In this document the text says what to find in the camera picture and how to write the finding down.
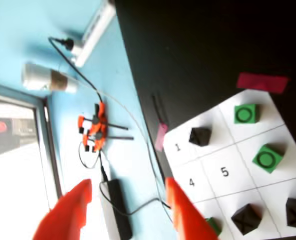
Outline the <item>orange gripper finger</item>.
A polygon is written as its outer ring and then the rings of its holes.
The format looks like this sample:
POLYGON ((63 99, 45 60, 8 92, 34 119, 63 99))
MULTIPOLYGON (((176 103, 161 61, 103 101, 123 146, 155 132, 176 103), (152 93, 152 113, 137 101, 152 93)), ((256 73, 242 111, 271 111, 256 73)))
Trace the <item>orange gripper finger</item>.
POLYGON ((172 177, 166 178, 166 201, 181 240, 216 240, 218 237, 172 177))
POLYGON ((78 240, 86 225, 87 205, 92 201, 92 182, 84 179, 63 195, 41 220, 34 240, 78 240))

